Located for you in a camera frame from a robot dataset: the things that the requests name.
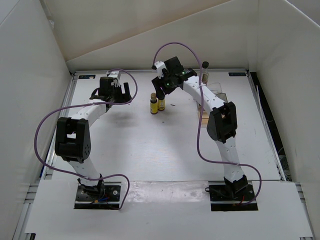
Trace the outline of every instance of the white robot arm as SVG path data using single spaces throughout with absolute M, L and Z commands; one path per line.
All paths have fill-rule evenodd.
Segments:
M 122 93 L 119 79 L 120 73 L 118 71 L 111 72 L 107 77 L 101 77 L 99 88 L 93 91 L 88 102 L 92 105 L 83 107 L 71 117 L 60 117 L 57 121 L 55 153 L 67 161 L 77 174 L 90 179 L 99 179 L 102 176 L 97 172 L 90 159 L 89 128 L 111 108 L 111 105 L 108 104 L 94 105 L 93 103 L 128 102 L 131 99 L 129 85 L 127 82 L 123 84 L 125 93 Z M 91 181 L 79 178 L 78 182 L 92 199 L 98 200 L 104 195 L 105 189 L 102 180 Z
M 158 73 L 158 77 L 153 79 L 152 83 L 159 99 L 164 99 L 166 94 L 180 87 L 201 104 L 199 77 L 191 68 L 184 69 L 177 57 L 165 62 L 157 61 L 153 69 Z M 209 114 L 207 132 L 217 144 L 222 161 L 239 164 L 235 140 L 236 106 L 232 102 L 226 103 L 218 98 L 204 84 L 201 84 L 201 87 L 203 109 Z M 247 187 L 247 177 L 239 165 L 224 164 L 223 166 L 226 190 L 234 197 Z

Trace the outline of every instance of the white table surface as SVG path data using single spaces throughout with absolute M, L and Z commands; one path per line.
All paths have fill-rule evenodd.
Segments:
M 88 102 L 91 92 L 99 87 L 100 77 L 78 79 L 72 105 Z M 166 108 L 150 114 L 151 80 L 155 73 L 133 73 L 138 94 L 130 105 L 113 106 L 90 128 L 90 157 L 103 175 L 125 174 L 132 181 L 223 181 L 223 166 L 204 162 L 197 153 L 198 112 L 196 102 L 177 88 L 165 98 Z M 129 82 L 131 95 L 135 86 L 131 78 L 121 74 L 121 82 Z M 220 83 L 228 101 L 234 102 L 238 129 L 236 147 L 243 164 L 254 165 L 264 180 L 279 180 L 276 158 L 246 76 L 228 72 L 210 72 L 210 82 Z M 69 116 L 77 112 L 70 109 Z M 215 142 L 205 127 L 201 129 L 200 148 L 209 160 L 221 161 Z M 60 157 L 55 166 L 73 171 Z M 243 168 L 248 180 L 257 180 L 251 168 Z M 54 171 L 54 180 L 76 180 L 76 176 Z
M 258 211 L 211 212 L 208 182 L 132 182 L 121 211 L 74 209 L 77 182 L 42 180 L 26 233 L 36 240 L 299 240 L 312 233 L 296 186 L 264 181 Z M 257 191 L 258 182 L 253 182 Z M 123 195 L 126 186 L 121 188 Z

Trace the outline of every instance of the bottle cap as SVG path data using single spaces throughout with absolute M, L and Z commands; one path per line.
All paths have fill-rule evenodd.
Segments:
M 209 67 L 209 63 L 207 62 L 207 61 L 204 61 L 203 63 L 202 63 L 202 68 L 203 69 L 207 69 Z
M 155 92 L 151 93 L 151 100 L 157 100 L 157 95 Z

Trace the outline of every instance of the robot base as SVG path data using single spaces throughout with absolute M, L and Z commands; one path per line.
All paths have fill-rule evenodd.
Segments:
M 78 185 L 74 209 L 115 210 L 119 208 L 121 185 L 119 185 L 119 183 L 105 182 L 104 189 L 105 194 L 104 197 L 101 198 L 101 201 L 94 202 L 94 200 L 84 192 L 84 187 Z
M 210 193 L 210 203 L 212 212 L 228 212 L 228 211 L 258 211 L 256 201 L 248 205 L 242 205 L 254 198 L 255 192 L 253 186 L 248 184 L 242 194 L 235 198 L 228 197 L 226 185 L 210 184 L 206 188 L 206 192 Z

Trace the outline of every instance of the black sticker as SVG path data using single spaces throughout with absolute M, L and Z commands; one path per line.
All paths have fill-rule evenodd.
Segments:
M 230 77 L 246 77 L 245 72 L 229 72 Z
M 96 75 L 80 75 L 78 79 L 95 79 Z

